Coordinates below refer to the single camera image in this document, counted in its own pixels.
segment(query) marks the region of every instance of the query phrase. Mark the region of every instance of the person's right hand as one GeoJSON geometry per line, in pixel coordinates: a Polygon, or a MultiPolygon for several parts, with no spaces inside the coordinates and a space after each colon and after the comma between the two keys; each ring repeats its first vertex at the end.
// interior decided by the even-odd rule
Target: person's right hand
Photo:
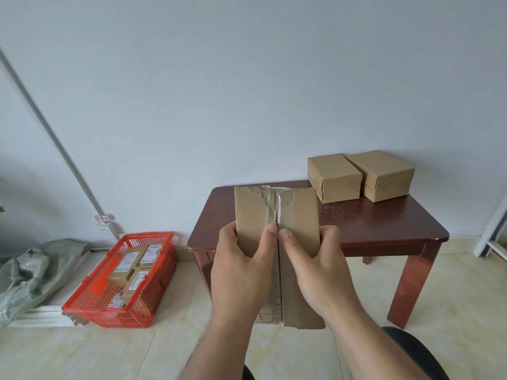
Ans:
{"type": "Polygon", "coordinates": [[[312,259],[289,230],[282,229],[278,233],[294,266],[303,297],[327,323],[336,314],[363,308],[340,248],[340,230],[334,225],[325,225],[320,227],[320,234],[320,250],[312,259]]]}

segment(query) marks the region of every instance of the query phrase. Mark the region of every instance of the hand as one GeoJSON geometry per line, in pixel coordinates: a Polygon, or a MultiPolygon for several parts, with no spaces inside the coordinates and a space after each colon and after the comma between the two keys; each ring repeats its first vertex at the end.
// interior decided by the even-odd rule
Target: hand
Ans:
{"type": "Polygon", "coordinates": [[[340,248],[340,230],[334,225],[326,225],[320,227],[320,234],[322,243],[313,259],[289,230],[280,230],[279,237],[294,266],[303,297],[328,323],[336,314],[363,308],[340,248]]]}
{"type": "Polygon", "coordinates": [[[220,230],[212,268],[213,318],[253,325],[271,287],[271,269],[277,251],[278,227],[269,224],[253,258],[236,242],[236,222],[220,230]]]}

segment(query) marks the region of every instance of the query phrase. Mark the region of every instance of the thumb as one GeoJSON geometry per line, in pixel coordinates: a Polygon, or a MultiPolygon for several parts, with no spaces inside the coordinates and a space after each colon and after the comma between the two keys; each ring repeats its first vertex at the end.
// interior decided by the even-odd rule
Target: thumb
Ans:
{"type": "Polygon", "coordinates": [[[301,245],[299,245],[298,240],[296,240],[292,232],[282,229],[279,232],[279,238],[296,272],[298,269],[302,268],[304,264],[311,261],[310,256],[301,248],[301,245]]]}
{"type": "Polygon", "coordinates": [[[259,247],[253,259],[260,262],[273,263],[273,258],[278,250],[278,227],[276,224],[269,224],[262,232],[259,247]]]}

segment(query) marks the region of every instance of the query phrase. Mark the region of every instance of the forearm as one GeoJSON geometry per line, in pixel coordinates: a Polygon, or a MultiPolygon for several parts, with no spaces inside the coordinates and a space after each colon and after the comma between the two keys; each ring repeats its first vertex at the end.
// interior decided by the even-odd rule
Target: forearm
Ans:
{"type": "Polygon", "coordinates": [[[328,323],[354,380],[428,380],[362,307],[334,312],[328,323]]]}
{"type": "Polygon", "coordinates": [[[253,324],[243,320],[211,319],[182,380],[239,380],[253,324]]]}

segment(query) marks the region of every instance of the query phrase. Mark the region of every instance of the tabletop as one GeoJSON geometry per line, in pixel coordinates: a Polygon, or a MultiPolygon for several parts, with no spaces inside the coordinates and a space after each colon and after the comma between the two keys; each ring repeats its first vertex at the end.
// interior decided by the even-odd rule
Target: tabletop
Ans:
{"type": "MultiPolygon", "coordinates": [[[[268,182],[287,188],[309,188],[308,180],[268,182]]],[[[319,224],[337,225],[342,246],[365,246],[396,243],[445,242],[449,233],[410,195],[372,203],[361,196],[356,200],[319,205],[319,224]]],[[[188,240],[187,248],[212,251],[220,229],[236,218],[234,185],[214,188],[188,240]]]]}

